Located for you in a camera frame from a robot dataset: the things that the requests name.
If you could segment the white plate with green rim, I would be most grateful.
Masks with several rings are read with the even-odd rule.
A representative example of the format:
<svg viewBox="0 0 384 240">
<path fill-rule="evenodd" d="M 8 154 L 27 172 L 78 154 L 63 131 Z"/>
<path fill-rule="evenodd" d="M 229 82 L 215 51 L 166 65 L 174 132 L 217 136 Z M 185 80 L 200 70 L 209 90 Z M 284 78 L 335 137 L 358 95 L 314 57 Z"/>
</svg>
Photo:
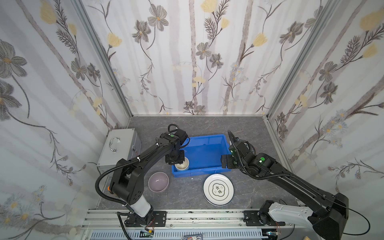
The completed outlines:
<svg viewBox="0 0 384 240">
<path fill-rule="evenodd" d="M 213 174 L 206 178 L 203 185 L 205 199 L 217 207 L 226 206 L 234 197 L 234 185 L 222 174 Z"/>
</svg>

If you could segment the purple bowl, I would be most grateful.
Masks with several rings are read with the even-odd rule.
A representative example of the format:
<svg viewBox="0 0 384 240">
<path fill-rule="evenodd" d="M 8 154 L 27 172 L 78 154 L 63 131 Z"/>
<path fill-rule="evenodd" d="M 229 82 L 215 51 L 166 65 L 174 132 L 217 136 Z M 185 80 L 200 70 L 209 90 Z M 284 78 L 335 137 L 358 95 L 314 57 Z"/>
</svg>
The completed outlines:
<svg viewBox="0 0 384 240">
<path fill-rule="evenodd" d="M 151 175 L 148 181 L 149 189 L 154 193 L 164 192 L 169 186 L 170 180 L 166 173 L 157 172 Z"/>
</svg>

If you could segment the cream mug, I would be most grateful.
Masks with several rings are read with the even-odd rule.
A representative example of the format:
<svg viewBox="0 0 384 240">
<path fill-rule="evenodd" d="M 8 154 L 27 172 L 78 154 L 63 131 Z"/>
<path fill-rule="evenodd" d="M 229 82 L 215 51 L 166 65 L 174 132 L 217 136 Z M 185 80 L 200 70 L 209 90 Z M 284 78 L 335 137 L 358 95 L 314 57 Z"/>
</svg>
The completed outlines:
<svg viewBox="0 0 384 240">
<path fill-rule="evenodd" d="M 187 157 L 184 158 L 184 161 L 181 164 L 175 164 L 177 171 L 186 171 L 189 169 L 190 161 Z"/>
</svg>

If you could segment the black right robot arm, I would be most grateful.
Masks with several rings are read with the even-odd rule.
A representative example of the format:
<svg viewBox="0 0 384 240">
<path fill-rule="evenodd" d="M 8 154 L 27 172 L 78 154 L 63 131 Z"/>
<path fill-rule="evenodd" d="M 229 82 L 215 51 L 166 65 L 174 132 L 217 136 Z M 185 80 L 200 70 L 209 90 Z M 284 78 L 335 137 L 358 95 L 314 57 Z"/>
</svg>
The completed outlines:
<svg viewBox="0 0 384 240">
<path fill-rule="evenodd" d="M 325 240 L 342 238 L 349 218 L 349 200 L 343 194 L 333 195 L 321 190 L 283 167 L 271 156 L 259 153 L 248 141 L 229 132 L 230 154 L 221 157 L 222 167 L 238 169 L 248 177 L 267 180 L 304 203 L 304 207 L 281 205 L 265 201 L 257 213 L 263 225 L 285 222 L 312 228 Z"/>
</svg>

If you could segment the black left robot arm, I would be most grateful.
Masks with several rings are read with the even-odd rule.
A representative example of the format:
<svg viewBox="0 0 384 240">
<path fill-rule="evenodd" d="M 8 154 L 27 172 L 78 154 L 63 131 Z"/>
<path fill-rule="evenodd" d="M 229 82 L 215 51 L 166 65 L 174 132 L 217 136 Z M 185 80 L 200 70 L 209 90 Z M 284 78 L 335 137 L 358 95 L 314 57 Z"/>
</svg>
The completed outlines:
<svg viewBox="0 0 384 240">
<path fill-rule="evenodd" d="M 146 173 L 162 158 L 168 165 L 182 164 L 185 161 L 182 148 L 187 139 L 184 130 L 171 130 L 161 134 L 154 145 L 137 157 L 120 160 L 113 172 L 109 191 L 123 201 L 123 206 L 140 218 L 146 218 L 153 208 L 143 196 Z"/>
</svg>

